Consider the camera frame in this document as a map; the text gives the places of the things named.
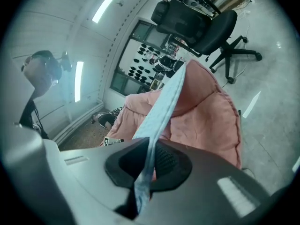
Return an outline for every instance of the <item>chair backrest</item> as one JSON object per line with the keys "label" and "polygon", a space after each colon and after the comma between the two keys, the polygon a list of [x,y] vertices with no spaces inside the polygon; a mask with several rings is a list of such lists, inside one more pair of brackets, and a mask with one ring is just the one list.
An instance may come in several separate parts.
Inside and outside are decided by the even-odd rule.
{"label": "chair backrest", "polygon": [[159,2],[151,20],[157,24],[157,31],[174,34],[191,48],[201,39],[211,24],[211,19],[181,2]]}

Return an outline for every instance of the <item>gray plastic panel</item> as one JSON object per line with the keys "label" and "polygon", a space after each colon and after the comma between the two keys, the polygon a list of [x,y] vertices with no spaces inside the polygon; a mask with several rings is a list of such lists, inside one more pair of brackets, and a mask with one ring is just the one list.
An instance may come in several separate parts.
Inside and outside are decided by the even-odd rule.
{"label": "gray plastic panel", "polygon": [[161,140],[189,156],[193,168],[188,179],[176,190],[154,193],[136,221],[145,225],[233,224],[239,217],[217,181],[232,177],[259,202],[269,196],[252,178],[221,157],[182,144]]}
{"label": "gray plastic panel", "polygon": [[190,176],[172,191],[153,193],[135,221],[115,213],[128,189],[116,187],[104,171],[111,154],[131,142],[107,147],[60,152],[56,143],[42,140],[27,128],[1,128],[1,161],[24,203],[47,224],[233,224],[240,219],[217,185],[231,177],[259,203],[269,196],[252,178],[219,156],[165,140],[187,154]]}

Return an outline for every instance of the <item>caster wheel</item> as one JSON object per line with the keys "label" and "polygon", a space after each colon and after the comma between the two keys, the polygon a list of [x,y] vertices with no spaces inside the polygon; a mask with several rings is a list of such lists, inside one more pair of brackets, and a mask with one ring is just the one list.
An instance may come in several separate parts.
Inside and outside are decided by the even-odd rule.
{"label": "caster wheel", "polygon": [[256,57],[256,60],[257,60],[257,61],[260,61],[261,59],[263,59],[262,55],[261,55],[259,52],[257,52],[257,53],[255,54],[255,57]]}
{"label": "caster wheel", "polygon": [[234,83],[234,78],[233,77],[229,77],[227,81],[228,81],[228,83],[233,84]]}

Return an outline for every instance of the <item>concrete floor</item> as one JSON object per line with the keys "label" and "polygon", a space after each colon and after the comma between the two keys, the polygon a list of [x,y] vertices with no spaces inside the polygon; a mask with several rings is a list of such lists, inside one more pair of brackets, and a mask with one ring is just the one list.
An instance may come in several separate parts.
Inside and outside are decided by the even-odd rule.
{"label": "concrete floor", "polygon": [[91,124],[90,119],[82,124],[62,145],[60,151],[95,148],[101,144],[108,130],[99,123]]}
{"label": "concrete floor", "polygon": [[[225,60],[216,66],[214,75],[242,115],[260,92],[251,113],[241,120],[242,164],[272,194],[291,182],[292,166],[300,156],[300,42],[275,0],[255,0],[237,13],[228,42],[245,36],[248,30],[247,49],[261,53],[263,59],[232,56],[231,77],[247,66],[235,84],[226,83]],[[241,41],[237,48],[245,48],[245,44]],[[215,51],[208,62],[206,56],[197,59],[209,67],[219,54]]]}

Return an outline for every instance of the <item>pink bean bag chair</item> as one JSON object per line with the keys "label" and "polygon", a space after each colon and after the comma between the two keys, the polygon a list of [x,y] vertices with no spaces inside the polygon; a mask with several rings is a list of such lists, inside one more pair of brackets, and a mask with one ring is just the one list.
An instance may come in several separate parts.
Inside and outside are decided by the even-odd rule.
{"label": "pink bean bag chair", "polygon": [[[160,90],[127,96],[107,136],[131,140],[159,95]],[[179,100],[160,138],[210,151],[241,168],[238,111],[214,76],[195,60],[187,64]]]}

